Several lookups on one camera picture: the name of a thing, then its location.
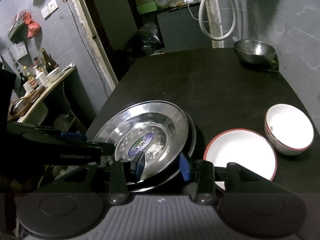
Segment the gray wall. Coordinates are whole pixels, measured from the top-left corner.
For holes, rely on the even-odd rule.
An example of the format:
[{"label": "gray wall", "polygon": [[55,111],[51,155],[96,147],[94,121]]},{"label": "gray wall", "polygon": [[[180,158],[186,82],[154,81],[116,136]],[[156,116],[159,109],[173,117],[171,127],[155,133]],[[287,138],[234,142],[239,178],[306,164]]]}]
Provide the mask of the gray wall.
[{"label": "gray wall", "polygon": [[[71,62],[76,64],[77,71],[74,71],[68,77],[65,90],[75,113],[85,124],[89,125],[107,100],[107,96],[104,93],[103,86],[89,54],[81,42],[66,3],[56,0],[59,9],[47,20],[43,19],[41,9],[49,1],[51,0],[0,0],[0,53],[13,69],[13,63],[7,51],[12,42],[8,39],[7,33],[13,25],[14,15],[18,11],[26,9],[27,12],[32,14],[33,20],[38,22],[42,28],[42,32],[33,39],[29,40],[25,36],[24,40],[28,47],[29,55],[34,58],[39,54],[40,48],[44,47],[62,69]],[[72,0],[68,0],[68,3],[79,24]],[[87,43],[88,40],[83,26],[78,26],[81,36]],[[23,65],[30,66],[32,64],[31,57],[25,56],[19,60],[21,69]],[[111,90],[106,81],[105,84],[108,94],[110,94]]]},{"label": "gray wall", "polygon": [[94,0],[101,22],[114,50],[124,49],[137,31],[127,0]]},{"label": "gray wall", "polygon": [[[239,1],[240,36],[276,48],[281,74],[320,131],[320,0]],[[223,29],[228,30],[232,23],[230,4],[219,0],[219,7]],[[238,26],[233,36],[239,37]],[[225,46],[233,46],[232,37]]]}]

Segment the stainless steel plate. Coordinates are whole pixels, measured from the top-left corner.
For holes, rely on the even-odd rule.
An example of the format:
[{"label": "stainless steel plate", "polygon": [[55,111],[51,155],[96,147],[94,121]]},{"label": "stainless steel plate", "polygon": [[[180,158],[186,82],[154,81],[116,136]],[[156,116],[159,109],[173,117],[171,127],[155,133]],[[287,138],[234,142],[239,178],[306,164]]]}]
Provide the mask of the stainless steel plate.
[{"label": "stainless steel plate", "polygon": [[[193,151],[195,150],[196,147],[196,126],[191,118],[191,116],[184,111],[185,115],[188,118],[188,124],[189,124],[189,135],[188,135],[188,139],[187,142],[185,144],[185,147],[183,148],[182,152],[183,153],[187,153],[189,157],[192,156]],[[156,182],[153,183],[152,186],[146,186],[143,185],[145,182],[147,182],[148,180],[145,180],[145,182],[143,183],[139,183],[138,185],[141,185],[141,187],[135,188],[135,189],[130,189],[130,192],[146,192],[146,191],[150,191],[154,188],[160,187],[161,185],[167,183],[168,181],[170,181],[171,179],[173,179],[175,176],[177,176],[180,172],[180,168],[178,168],[176,171],[174,171],[172,174],[170,174],[169,176],[164,176],[164,178],[160,181],[160,182]]]},{"label": "stainless steel plate", "polygon": [[164,170],[181,152],[188,137],[188,120],[176,105],[148,101],[130,106],[112,117],[94,141],[113,143],[116,160],[146,155],[140,182]]}]

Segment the white hose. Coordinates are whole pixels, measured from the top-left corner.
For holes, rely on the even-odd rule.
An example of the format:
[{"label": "white hose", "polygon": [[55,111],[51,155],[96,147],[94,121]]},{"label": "white hose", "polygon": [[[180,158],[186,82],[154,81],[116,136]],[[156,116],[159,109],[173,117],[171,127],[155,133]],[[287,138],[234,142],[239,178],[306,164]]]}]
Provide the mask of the white hose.
[{"label": "white hose", "polygon": [[199,25],[200,25],[202,32],[214,41],[224,41],[226,38],[228,38],[233,33],[233,31],[236,28],[236,19],[237,19],[236,3],[234,0],[229,0],[229,1],[231,3],[232,14],[233,14],[232,26],[231,26],[230,30],[225,35],[223,35],[221,37],[213,37],[210,35],[210,33],[208,33],[207,29],[204,26],[203,11],[204,11],[206,0],[201,0],[200,8],[199,8]]}]

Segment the white enamel bowl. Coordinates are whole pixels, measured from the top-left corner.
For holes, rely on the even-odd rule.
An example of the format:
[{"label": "white enamel bowl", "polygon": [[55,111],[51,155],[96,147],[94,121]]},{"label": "white enamel bowl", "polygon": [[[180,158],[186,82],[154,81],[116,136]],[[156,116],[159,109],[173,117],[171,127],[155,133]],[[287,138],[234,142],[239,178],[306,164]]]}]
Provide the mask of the white enamel bowl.
[{"label": "white enamel bowl", "polygon": [[314,130],[309,118],[298,108],[278,104],[269,108],[264,128],[274,148],[286,155],[297,155],[310,147]]},{"label": "white enamel bowl", "polygon": [[[277,168],[271,144],[262,135],[247,129],[233,129],[217,135],[208,144],[204,160],[215,167],[235,162],[269,180],[274,178]],[[224,182],[218,181],[216,185],[225,190]]]}]

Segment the round black pad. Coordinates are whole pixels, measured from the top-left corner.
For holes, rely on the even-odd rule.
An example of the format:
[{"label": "round black pad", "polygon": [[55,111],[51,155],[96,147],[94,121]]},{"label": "round black pad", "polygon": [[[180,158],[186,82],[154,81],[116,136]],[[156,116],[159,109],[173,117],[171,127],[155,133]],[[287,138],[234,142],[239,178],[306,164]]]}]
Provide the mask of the round black pad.
[{"label": "round black pad", "polygon": [[281,237],[301,228],[306,206],[292,193],[227,193],[220,203],[220,213],[245,234]]},{"label": "round black pad", "polygon": [[30,193],[17,207],[21,225],[39,238],[62,239],[91,229],[103,212],[96,193]]}]

